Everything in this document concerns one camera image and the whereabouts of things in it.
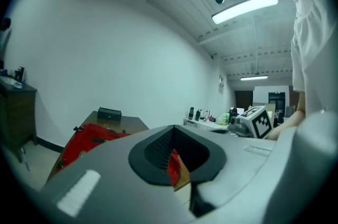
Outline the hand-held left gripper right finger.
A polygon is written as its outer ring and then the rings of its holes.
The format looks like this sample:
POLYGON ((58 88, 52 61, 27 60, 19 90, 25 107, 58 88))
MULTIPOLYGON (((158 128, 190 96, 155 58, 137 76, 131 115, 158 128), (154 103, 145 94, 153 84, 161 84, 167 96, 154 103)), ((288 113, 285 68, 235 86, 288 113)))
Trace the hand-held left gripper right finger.
POLYGON ((190 174, 188 206, 173 201, 175 218, 263 218, 276 186, 268 175, 274 142, 176 126, 179 152, 190 174))

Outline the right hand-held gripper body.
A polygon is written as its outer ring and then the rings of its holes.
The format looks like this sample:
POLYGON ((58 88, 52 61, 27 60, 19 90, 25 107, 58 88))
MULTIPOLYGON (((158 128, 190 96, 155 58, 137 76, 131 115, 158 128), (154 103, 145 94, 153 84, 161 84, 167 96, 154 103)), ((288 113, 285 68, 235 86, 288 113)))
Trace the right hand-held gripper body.
POLYGON ((228 131, 239 137, 266 139, 273 127, 265 106, 255 106, 231 117, 228 131))

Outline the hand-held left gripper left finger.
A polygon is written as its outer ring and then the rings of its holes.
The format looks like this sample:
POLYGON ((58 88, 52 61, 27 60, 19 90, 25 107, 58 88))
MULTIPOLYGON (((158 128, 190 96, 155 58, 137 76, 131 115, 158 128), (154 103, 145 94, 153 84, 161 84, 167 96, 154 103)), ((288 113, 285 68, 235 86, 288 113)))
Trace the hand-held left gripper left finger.
POLYGON ((59 223, 193 223, 166 165, 172 150, 185 156, 196 134, 169 125, 99 145, 43 188, 48 216, 59 223))

